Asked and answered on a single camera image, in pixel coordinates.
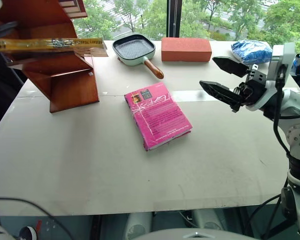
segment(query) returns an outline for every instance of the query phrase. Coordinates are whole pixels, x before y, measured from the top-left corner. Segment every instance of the white table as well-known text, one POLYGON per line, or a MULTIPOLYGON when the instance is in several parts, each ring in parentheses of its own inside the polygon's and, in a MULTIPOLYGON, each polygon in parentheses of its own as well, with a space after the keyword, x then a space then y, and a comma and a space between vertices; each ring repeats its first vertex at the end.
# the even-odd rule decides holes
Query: white table
MULTIPOLYGON (((54 215, 233 207, 278 194, 288 160, 261 111, 238 113, 207 96, 199 80, 230 88, 241 81, 209 63, 152 62, 193 125, 193 131, 151 151, 123 95, 157 83, 144 65, 94 58, 100 102, 49 113, 49 101, 28 80, 0 122, 0 196, 35 201, 54 215)), ((214 56, 230 42, 212 41, 214 56)), ((260 66, 266 72, 267 64, 260 66)), ((286 87, 297 85, 289 80, 286 87)), ((0 202, 0 215, 40 213, 0 202)))

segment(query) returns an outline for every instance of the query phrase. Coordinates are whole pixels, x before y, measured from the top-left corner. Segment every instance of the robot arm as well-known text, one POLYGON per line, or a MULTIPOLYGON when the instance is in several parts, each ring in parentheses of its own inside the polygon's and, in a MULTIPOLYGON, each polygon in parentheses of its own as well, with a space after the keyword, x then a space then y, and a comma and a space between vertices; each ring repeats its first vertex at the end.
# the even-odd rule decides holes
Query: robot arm
POLYGON ((278 99, 283 95, 282 101, 279 100, 281 104, 277 126, 283 130, 289 144, 289 150, 286 149, 289 186, 282 190, 281 198, 283 206, 294 206, 293 214, 290 210, 283 209, 283 212, 287 213, 286 217, 298 221, 300 230, 300 94, 289 89, 282 92, 294 58, 293 43, 274 46, 268 74, 265 75, 258 71, 257 65, 248 67, 227 57, 214 57, 213 60, 222 70, 239 77, 247 75, 246 81, 240 83, 233 92, 217 82, 200 81, 200 85, 209 95, 230 105, 233 112, 246 106, 250 111, 263 111, 263 115, 272 121, 278 99))

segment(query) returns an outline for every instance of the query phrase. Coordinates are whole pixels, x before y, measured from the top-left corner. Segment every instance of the frying pan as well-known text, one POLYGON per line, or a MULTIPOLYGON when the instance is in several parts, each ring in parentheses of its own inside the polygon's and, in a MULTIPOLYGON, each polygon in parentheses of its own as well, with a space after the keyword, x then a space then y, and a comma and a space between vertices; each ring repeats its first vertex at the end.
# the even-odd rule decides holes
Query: frying pan
POLYGON ((145 36, 141 34, 126 36, 114 41, 112 47, 124 64, 135 66, 144 63, 158 79, 164 78, 164 73, 149 60, 155 55, 156 46, 145 36))

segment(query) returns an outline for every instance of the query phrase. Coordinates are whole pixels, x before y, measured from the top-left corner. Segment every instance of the pan handle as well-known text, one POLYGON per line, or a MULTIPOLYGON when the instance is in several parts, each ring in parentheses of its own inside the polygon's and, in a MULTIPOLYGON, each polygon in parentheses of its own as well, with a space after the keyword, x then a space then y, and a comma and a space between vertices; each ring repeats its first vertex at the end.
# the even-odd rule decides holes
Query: pan handle
POLYGON ((164 78, 164 73, 159 68, 157 68, 152 62, 150 62, 149 59, 144 60, 144 65, 146 65, 148 67, 148 69, 150 69, 151 72, 153 72, 153 74, 158 79, 163 79, 164 78))

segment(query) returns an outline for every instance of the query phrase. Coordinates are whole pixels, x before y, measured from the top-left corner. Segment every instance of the pink book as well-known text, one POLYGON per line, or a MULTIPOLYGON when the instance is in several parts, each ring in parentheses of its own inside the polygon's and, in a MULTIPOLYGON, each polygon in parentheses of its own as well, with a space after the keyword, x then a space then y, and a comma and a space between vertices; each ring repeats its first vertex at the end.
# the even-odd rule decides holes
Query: pink book
POLYGON ((189 133, 192 126, 162 83, 124 95, 143 137, 145 150, 189 133))

